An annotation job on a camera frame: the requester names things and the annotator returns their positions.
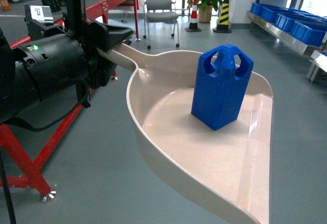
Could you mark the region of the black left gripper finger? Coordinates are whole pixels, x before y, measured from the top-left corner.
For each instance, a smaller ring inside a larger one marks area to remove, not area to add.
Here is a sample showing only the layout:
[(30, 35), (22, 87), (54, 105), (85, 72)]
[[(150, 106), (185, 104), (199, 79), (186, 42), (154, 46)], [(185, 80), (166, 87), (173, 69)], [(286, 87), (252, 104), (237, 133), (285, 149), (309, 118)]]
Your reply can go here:
[(111, 50), (122, 43), (131, 45), (132, 41), (130, 39), (135, 34), (135, 31), (132, 28), (108, 24), (105, 24), (105, 27), (108, 29), (108, 34), (104, 50)]
[(98, 55), (96, 70), (96, 87), (106, 86), (113, 72), (115, 71), (115, 68), (115, 63)]

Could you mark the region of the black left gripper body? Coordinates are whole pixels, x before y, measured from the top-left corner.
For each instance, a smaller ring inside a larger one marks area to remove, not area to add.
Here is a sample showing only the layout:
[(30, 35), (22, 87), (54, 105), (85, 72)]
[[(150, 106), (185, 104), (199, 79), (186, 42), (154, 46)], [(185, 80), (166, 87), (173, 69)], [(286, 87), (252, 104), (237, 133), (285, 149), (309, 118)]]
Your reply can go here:
[(75, 86), (77, 104), (89, 107), (96, 89), (98, 50), (104, 52), (108, 29), (86, 15), (85, 0), (66, 0), (64, 25), (40, 23), (25, 6), (31, 42), (15, 48), (15, 107), (26, 108)]

